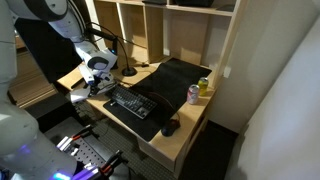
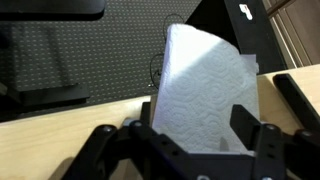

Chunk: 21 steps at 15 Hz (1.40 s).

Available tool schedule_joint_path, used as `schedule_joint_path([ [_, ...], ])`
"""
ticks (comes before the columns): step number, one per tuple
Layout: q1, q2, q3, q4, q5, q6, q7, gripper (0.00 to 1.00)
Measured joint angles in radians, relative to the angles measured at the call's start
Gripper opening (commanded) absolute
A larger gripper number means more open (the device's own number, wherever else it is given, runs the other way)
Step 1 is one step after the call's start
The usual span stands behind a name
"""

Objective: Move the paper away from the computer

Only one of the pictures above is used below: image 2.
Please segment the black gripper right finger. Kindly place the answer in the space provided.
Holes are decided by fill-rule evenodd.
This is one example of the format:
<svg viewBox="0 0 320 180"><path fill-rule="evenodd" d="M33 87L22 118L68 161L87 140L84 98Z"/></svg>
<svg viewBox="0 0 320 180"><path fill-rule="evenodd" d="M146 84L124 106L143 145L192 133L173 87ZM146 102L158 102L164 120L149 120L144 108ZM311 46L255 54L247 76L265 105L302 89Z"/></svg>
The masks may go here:
<svg viewBox="0 0 320 180"><path fill-rule="evenodd" d="M261 123L242 105L232 106L230 126L247 150L254 151Z"/></svg>

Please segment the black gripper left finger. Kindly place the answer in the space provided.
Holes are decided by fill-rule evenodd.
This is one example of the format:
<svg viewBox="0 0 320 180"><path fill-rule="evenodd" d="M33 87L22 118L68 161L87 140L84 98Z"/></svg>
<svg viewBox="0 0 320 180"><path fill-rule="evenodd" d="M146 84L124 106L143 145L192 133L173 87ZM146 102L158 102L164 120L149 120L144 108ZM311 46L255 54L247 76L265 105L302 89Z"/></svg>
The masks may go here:
<svg viewBox="0 0 320 180"><path fill-rule="evenodd" d="M151 103L150 102L142 103L140 120L146 123L147 125L151 124Z"/></svg>

